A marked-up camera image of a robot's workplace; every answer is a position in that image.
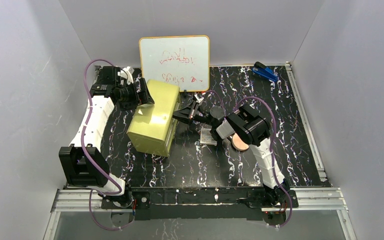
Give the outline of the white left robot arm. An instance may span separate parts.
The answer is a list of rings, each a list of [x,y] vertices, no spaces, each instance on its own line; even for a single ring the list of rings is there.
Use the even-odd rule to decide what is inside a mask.
[[[103,66],[88,90],[87,108],[79,129],[69,145],[62,146],[58,157],[69,185],[95,190],[107,196],[122,196],[125,180],[110,172],[101,153],[101,143],[108,119],[115,108],[135,110],[152,106],[155,101],[147,81],[135,80],[128,67]]]

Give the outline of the green metal drawer chest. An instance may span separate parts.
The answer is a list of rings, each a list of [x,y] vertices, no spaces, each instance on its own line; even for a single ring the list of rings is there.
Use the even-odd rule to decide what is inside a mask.
[[[180,88],[154,79],[146,85],[154,104],[136,108],[127,135],[137,152],[168,157],[178,123],[173,113],[180,105]]]

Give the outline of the orange framed whiteboard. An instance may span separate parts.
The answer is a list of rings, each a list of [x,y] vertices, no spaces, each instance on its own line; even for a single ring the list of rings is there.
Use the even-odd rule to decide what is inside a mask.
[[[207,35],[142,37],[142,77],[179,87],[181,92],[210,88],[210,38]]]

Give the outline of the white makeup packet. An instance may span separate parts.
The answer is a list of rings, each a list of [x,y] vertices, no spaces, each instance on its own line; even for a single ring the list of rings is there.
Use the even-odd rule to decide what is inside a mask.
[[[202,128],[200,130],[200,140],[199,143],[201,145],[210,145],[210,146],[216,146],[218,143],[213,138],[211,134],[211,130],[209,128]]]

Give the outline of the aluminium front rail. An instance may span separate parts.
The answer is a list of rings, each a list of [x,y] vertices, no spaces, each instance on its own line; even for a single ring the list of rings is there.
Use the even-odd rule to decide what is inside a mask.
[[[285,204],[286,199],[279,203],[270,204],[263,200],[261,187],[202,187],[202,188],[175,188],[150,187],[132,189],[133,203],[126,207],[114,204],[107,197],[96,192],[90,193],[88,189],[58,190],[51,211],[53,212],[125,212],[141,209],[149,210],[151,207],[225,207],[245,206],[250,209],[276,211],[280,208],[287,210],[347,210],[348,206],[339,187],[293,187],[289,195],[291,203]]]

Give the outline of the large round powder puff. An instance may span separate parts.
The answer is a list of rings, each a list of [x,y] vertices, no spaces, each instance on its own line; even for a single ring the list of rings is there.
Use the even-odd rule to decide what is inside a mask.
[[[244,152],[249,149],[249,145],[243,142],[237,133],[232,135],[231,144],[239,152]]]

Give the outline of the aluminium right side rail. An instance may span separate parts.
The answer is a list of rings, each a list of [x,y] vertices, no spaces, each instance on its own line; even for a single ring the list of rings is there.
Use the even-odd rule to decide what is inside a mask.
[[[299,88],[298,88],[298,85],[294,76],[293,68],[292,68],[292,63],[290,61],[285,62],[285,69],[286,69],[286,73],[287,73],[290,85],[292,87],[294,98],[295,98],[295,101],[301,116],[301,120],[306,132],[306,136],[309,142],[312,156],[313,156],[315,165],[317,167],[317,172],[318,172],[320,181],[323,183],[326,183],[328,181],[328,177],[327,177],[325,167],[324,167],[318,146],[316,144],[316,141],[310,126],[310,122],[308,120],[308,116],[307,116],[300,92],[299,92]]]

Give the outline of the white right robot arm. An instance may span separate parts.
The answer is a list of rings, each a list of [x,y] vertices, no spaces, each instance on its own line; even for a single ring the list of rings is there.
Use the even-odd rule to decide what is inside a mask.
[[[257,110],[248,104],[240,106],[226,115],[223,108],[214,106],[209,111],[202,110],[198,100],[173,112],[172,117],[184,124],[199,122],[211,126],[211,137],[220,142],[233,135],[253,153],[262,173],[264,199],[271,205],[292,203],[290,186],[282,174],[273,153],[270,131],[274,129]]]

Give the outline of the aluminium rail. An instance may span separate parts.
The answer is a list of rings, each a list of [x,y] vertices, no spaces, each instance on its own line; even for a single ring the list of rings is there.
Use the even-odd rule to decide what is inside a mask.
[[[286,69],[286,73],[287,73],[290,85],[292,87],[294,98],[295,98],[295,101],[301,116],[301,120],[306,132],[306,136],[309,142],[312,156],[313,156],[315,165],[317,167],[317,172],[318,172],[320,181],[323,183],[326,183],[328,181],[328,177],[327,177],[325,167],[324,167],[318,146],[316,144],[316,141],[310,126],[310,122],[308,120],[308,116],[307,116],[300,92],[299,92],[299,88],[298,88],[298,85],[294,76],[293,68],[292,68],[292,63],[290,61],[285,62],[285,69]]]
[[[225,207],[245,206],[250,209],[276,211],[280,208],[287,210],[347,210],[348,206],[339,187],[293,187],[289,195],[291,203],[285,204],[286,199],[279,203],[270,204],[263,200],[261,187],[202,187],[202,188],[175,188],[150,187],[132,189],[133,203],[126,207],[114,204],[107,197],[96,192],[90,193],[88,189],[58,190],[51,211],[53,212],[125,212],[141,209],[149,210],[151,207]]]

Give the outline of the blue stapler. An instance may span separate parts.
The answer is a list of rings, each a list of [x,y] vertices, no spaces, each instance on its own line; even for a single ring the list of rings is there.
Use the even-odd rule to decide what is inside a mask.
[[[254,63],[253,67],[251,67],[251,71],[259,77],[268,79],[274,83],[278,81],[278,76],[274,71],[259,61]]]

